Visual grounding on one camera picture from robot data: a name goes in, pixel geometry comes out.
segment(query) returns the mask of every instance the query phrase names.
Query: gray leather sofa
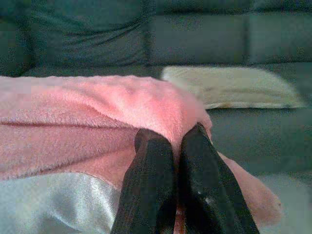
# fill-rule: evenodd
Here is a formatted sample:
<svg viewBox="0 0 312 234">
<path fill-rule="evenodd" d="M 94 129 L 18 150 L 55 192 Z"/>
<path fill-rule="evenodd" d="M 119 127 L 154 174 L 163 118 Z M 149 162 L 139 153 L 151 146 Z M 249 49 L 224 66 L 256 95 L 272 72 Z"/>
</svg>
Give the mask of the gray leather sofa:
<svg viewBox="0 0 312 234">
<path fill-rule="evenodd" d="M 137 75 L 250 66 L 312 105 L 311 0 L 6 0 L 0 75 Z M 312 111 L 209 110 L 217 149 L 253 174 L 312 170 Z"/>
</svg>

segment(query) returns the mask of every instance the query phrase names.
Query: pillow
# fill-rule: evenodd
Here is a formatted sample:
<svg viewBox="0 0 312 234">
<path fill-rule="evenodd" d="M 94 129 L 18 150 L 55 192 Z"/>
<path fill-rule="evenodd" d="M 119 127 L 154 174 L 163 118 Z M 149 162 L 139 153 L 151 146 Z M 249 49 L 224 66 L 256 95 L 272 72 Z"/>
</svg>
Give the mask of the pillow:
<svg viewBox="0 0 312 234">
<path fill-rule="evenodd" d="M 162 80 L 213 108 L 300 108 L 300 94 L 276 74 L 243 67 L 165 67 Z"/>
</svg>

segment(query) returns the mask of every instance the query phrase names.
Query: pink fleece blanket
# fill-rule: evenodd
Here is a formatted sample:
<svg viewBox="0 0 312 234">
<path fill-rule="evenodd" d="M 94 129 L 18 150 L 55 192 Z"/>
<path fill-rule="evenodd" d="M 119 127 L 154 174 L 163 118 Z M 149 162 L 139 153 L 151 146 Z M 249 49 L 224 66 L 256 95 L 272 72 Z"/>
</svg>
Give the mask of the pink fleece blanket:
<svg viewBox="0 0 312 234">
<path fill-rule="evenodd" d="M 0 179 L 55 172 L 96 176 L 120 189 L 140 128 L 166 137 L 175 165 L 183 136 L 209 116 L 192 95 L 168 82 L 120 77 L 0 77 Z M 276 223 L 279 199 L 221 155 L 258 226 Z M 177 212 L 175 233 L 184 233 Z"/>
</svg>

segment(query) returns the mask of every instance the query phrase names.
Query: sofa cushion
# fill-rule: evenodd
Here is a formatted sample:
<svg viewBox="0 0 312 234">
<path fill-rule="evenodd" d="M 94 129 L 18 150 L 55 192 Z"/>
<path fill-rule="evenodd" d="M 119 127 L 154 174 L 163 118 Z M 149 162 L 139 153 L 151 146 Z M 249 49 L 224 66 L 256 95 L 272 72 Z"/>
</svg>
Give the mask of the sofa cushion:
<svg viewBox="0 0 312 234">
<path fill-rule="evenodd" d="M 25 20 L 23 15 L 24 0 L 0 1 L 0 18 L 5 21 L 22 24 Z"/>
<path fill-rule="evenodd" d="M 36 65 L 143 63 L 141 0 L 27 1 Z"/>
<path fill-rule="evenodd" d="M 251 1 L 253 10 L 281 9 L 287 11 L 312 10 L 310 0 L 257 0 Z"/>
<path fill-rule="evenodd" d="M 38 66 L 22 74 L 23 77 L 74 77 L 74 76 L 129 76 L 148 77 L 149 69 L 145 66 L 120 67 L 89 67 L 89 68 L 62 68 L 52 66 Z"/>
<path fill-rule="evenodd" d="M 24 30 L 0 20 L 0 75 L 17 77 L 32 65 L 32 53 Z"/>
<path fill-rule="evenodd" d="M 149 25 L 152 65 L 243 61 L 243 16 L 154 16 Z"/>
<path fill-rule="evenodd" d="M 249 16 L 249 63 L 312 61 L 311 13 Z"/>
<path fill-rule="evenodd" d="M 312 170 L 312 109 L 213 109 L 213 143 L 253 174 Z"/>
<path fill-rule="evenodd" d="M 249 9 L 250 0 L 156 0 L 156 12 L 240 13 Z"/>
</svg>

